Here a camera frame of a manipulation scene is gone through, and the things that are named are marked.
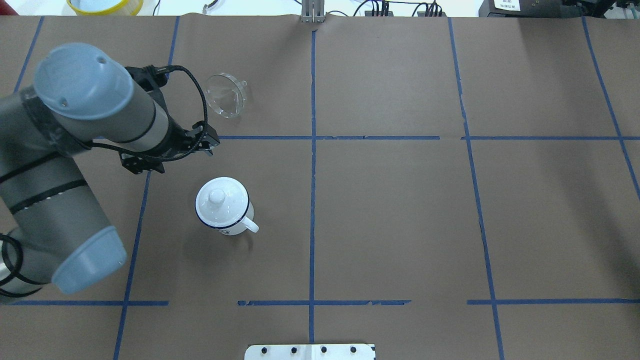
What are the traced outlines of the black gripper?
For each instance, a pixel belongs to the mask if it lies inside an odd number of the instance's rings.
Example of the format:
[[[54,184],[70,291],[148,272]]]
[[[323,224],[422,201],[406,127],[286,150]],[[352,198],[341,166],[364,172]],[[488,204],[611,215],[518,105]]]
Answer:
[[[150,150],[150,161],[173,162],[196,152],[213,156],[220,145],[217,131],[210,126],[208,118],[197,121],[191,130],[183,129],[174,120],[155,117],[150,123],[150,135],[158,143]]]

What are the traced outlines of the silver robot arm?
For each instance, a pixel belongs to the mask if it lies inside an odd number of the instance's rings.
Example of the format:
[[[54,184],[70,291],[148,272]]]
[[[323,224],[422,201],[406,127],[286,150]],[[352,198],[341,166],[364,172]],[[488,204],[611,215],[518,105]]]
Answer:
[[[205,108],[191,129],[174,121],[161,90],[174,71]],[[164,163],[219,146],[206,107],[181,65],[125,67],[81,42],[53,48],[32,85],[1,100],[1,198],[17,223],[1,235],[2,305],[48,284],[74,294],[122,268],[125,246],[74,157],[111,150],[133,174],[163,173]]]

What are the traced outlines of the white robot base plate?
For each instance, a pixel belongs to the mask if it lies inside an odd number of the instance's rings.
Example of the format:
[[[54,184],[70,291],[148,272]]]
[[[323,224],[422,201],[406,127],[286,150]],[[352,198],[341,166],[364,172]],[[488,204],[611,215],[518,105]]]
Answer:
[[[374,344],[254,344],[247,347],[245,360],[375,360]]]

